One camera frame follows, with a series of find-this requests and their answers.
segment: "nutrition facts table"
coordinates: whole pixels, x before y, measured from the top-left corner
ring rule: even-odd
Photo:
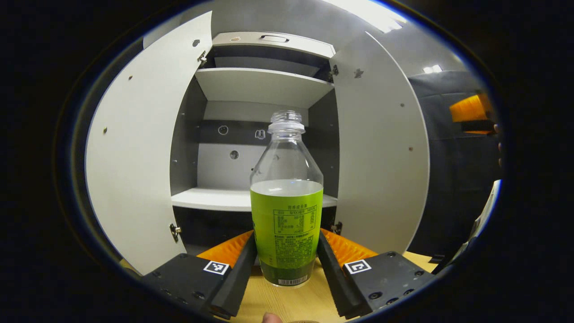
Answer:
[[[317,220],[317,206],[295,210],[273,210],[275,234],[301,234],[313,230]]]

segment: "screw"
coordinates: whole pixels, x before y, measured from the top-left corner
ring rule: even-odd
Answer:
[[[205,299],[205,296],[203,295],[203,293],[199,292],[199,291],[194,291],[193,292],[193,297],[197,298],[197,299]]]
[[[380,291],[377,291],[376,293],[372,293],[371,295],[369,295],[369,299],[377,299],[381,296],[383,296],[383,293],[381,293]]]
[[[398,301],[398,298],[396,298],[396,297],[395,297],[395,298],[391,298],[390,300],[387,301],[387,305],[388,305],[388,304],[391,304],[391,303],[393,303],[393,302],[396,302],[396,301]]]

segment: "hole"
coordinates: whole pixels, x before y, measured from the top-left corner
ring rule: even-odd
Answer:
[[[398,301],[398,297],[391,298],[390,300],[387,301],[387,305],[388,305],[388,304],[391,304],[391,303],[393,303],[393,302],[396,302],[396,301]]]
[[[200,291],[194,291],[193,292],[193,297],[197,298],[197,299],[205,299],[205,295],[203,295],[202,292]]]
[[[370,299],[377,299],[381,296],[383,296],[383,293],[381,293],[380,291],[377,291],[376,293],[372,293],[371,295],[369,295],[369,298]]]
[[[229,128],[227,126],[220,126],[217,129],[217,132],[219,132],[219,134],[221,134],[222,136],[225,136],[229,132]]]

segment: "gray wall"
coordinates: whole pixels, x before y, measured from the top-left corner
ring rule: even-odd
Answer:
[[[407,76],[421,74],[423,67],[435,64],[445,71],[467,70],[448,48],[411,22],[399,22],[403,28],[383,33],[321,0],[213,0],[190,8],[175,20],[187,22],[210,10],[213,37],[233,31],[281,32],[324,41],[338,50],[356,35],[368,31],[391,53]],[[168,26],[173,24],[152,32],[154,39],[159,33],[168,32]]]

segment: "open cabinet door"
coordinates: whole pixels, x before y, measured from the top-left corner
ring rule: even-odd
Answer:
[[[173,128],[184,93],[209,52],[211,12],[140,52],[106,90],[86,146],[90,201],[106,236],[142,275],[185,252],[169,185]]]
[[[397,62],[368,33],[330,60],[339,113],[342,235],[403,253],[426,203],[429,147],[421,108]]]

